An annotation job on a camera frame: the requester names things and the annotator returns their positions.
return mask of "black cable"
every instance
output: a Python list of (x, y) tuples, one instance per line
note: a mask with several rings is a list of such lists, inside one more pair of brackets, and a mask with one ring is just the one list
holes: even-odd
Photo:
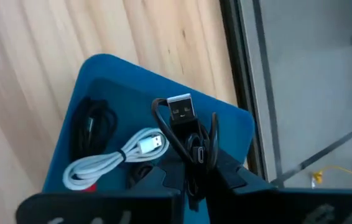
[(71, 120), (71, 161), (103, 153), (117, 123), (118, 118), (106, 100), (82, 99)]
[(186, 185), (190, 209), (198, 211), (198, 203), (206, 196), (207, 177), (215, 168), (219, 137), (218, 118), (212, 114), (210, 133), (197, 117), (183, 121), (170, 121), (166, 124), (159, 106), (168, 106), (166, 99), (155, 99), (151, 105), (151, 112), (158, 127), (169, 140), (186, 165)]

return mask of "wooden surface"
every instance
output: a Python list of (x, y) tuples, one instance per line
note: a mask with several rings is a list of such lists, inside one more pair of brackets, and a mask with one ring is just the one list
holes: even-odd
[(236, 104), (217, 0), (0, 0), (0, 223), (41, 190), (78, 69), (98, 53)]

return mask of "white cable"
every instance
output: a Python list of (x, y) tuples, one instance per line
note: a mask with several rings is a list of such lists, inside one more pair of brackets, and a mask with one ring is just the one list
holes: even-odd
[[(168, 147), (169, 141), (159, 128), (144, 128), (133, 135), (121, 150), (126, 155), (125, 162), (145, 162), (159, 158)], [(120, 152), (81, 158), (65, 169), (63, 183), (70, 190), (87, 189), (122, 161)]]

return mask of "gray floor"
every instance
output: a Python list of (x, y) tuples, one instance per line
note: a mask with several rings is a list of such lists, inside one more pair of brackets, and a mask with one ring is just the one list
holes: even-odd
[[(265, 0), (261, 9), (285, 172), (352, 131), (352, 0)], [(313, 167), (325, 165), (352, 168), (352, 140)], [(309, 171), (286, 186), (310, 187)], [(330, 173), (324, 186), (352, 187), (349, 174)]]

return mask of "blue tray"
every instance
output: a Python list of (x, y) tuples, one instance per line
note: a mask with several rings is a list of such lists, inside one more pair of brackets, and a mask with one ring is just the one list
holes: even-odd
[[(243, 162), (254, 132), (253, 119), (247, 111), (206, 96), (115, 56), (99, 54), (89, 58), (81, 67), (43, 192), (69, 191), (62, 184), (62, 174), (70, 163), (68, 150), (71, 117), (82, 98), (90, 96), (97, 100), (106, 99), (117, 114), (118, 127), (107, 148), (110, 152), (122, 147), (138, 130), (157, 126), (151, 115), (153, 99), (184, 93), (191, 93), (195, 111), (207, 128), (210, 127), (212, 112), (218, 114), (220, 147)], [(163, 108), (161, 113), (164, 118), (169, 117), (167, 108)], [(126, 172), (127, 164), (123, 164), (102, 176), (97, 184), (98, 191), (124, 189)], [(209, 223), (206, 213), (204, 201), (200, 204), (199, 213), (186, 209), (185, 221), (190, 223), (199, 220), (200, 223)]]

